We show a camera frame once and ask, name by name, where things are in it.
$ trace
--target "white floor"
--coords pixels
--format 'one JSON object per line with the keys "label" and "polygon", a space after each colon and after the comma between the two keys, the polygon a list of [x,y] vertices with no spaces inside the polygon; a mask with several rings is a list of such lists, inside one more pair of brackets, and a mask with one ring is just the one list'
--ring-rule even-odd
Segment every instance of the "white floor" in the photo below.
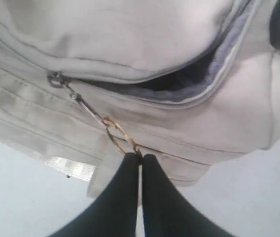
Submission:
{"label": "white floor", "polygon": [[[0,237],[49,235],[92,202],[87,186],[0,144]],[[280,142],[218,164],[181,191],[238,237],[280,237]]]}

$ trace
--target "backpack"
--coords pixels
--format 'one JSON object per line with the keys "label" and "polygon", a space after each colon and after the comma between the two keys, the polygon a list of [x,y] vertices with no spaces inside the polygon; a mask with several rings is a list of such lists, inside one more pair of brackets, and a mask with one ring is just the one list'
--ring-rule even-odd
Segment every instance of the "backpack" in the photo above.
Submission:
{"label": "backpack", "polygon": [[280,0],[0,0],[0,141],[92,179],[97,196],[121,162],[108,133],[156,155],[180,186],[269,149],[280,138]]}

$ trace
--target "metal ring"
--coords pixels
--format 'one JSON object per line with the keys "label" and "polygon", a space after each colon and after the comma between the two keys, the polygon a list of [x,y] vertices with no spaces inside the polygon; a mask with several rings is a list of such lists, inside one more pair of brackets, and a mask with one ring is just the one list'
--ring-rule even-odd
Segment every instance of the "metal ring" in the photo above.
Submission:
{"label": "metal ring", "polygon": [[111,139],[111,141],[113,142],[113,144],[124,154],[126,154],[127,152],[122,148],[122,146],[119,144],[119,142],[117,141],[117,139],[112,135],[112,133],[110,132],[109,128],[111,126],[115,126],[116,129],[118,129],[125,137],[125,139],[127,140],[127,142],[133,147],[134,151],[136,152],[136,154],[140,157],[142,157],[142,153],[140,151],[140,147],[139,145],[134,141],[133,138],[131,138],[127,132],[123,129],[122,126],[119,125],[119,123],[117,123],[115,120],[111,119],[111,118],[104,118],[103,119],[104,124],[106,124],[107,128],[106,128],[106,132],[109,136],[109,138]]}

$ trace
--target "metal zipper pull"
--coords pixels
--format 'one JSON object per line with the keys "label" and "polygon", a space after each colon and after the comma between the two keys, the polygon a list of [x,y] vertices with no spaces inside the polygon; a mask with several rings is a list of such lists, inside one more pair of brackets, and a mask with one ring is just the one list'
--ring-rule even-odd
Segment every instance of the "metal zipper pull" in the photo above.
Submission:
{"label": "metal zipper pull", "polygon": [[126,141],[133,147],[136,154],[140,157],[142,157],[142,153],[140,151],[139,145],[134,141],[133,138],[131,138],[127,132],[123,129],[122,126],[120,126],[115,120],[112,118],[101,117],[84,99],[83,97],[74,91],[70,86],[71,79],[63,77],[60,73],[53,73],[51,75],[47,76],[48,83],[53,88],[62,88],[64,89],[70,96],[70,98],[74,101],[76,101],[81,107],[84,108],[85,111],[87,111],[98,123],[99,125],[106,130],[108,137],[113,142],[113,144],[124,154],[127,152],[122,148],[122,146],[117,141],[116,137],[111,133],[110,128],[115,127],[117,130],[121,132],[121,134],[124,135]]}

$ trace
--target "metal clip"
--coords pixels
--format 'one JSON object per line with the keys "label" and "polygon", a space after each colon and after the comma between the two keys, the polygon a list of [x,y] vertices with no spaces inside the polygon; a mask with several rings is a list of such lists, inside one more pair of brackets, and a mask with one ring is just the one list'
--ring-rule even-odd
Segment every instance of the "metal clip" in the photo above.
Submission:
{"label": "metal clip", "polygon": [[127,132],[120,126],[115,120],[111,118],[102,118],[83,98],[82,96],[75,92],[70,86],[69,83],[71,80],[69,78],[63,77],[60,73],[53,73],[47,76],[49,84],[53,88],[63,88],[70,96],[70,98],[76,101],[81,107],[84,108],[99,124],[102,128],[104,128],[107,132],[108,137],[113,142],[113,144],[124,154],[127,152],[122,148],[120,143],[118,142],[118,138],[115,137],[111,131],[111,127],[115,127],[126,139],[126,141],[133,147],[135,153],[142,157],[142,153],[140,151],[139,145],[131,138]]}

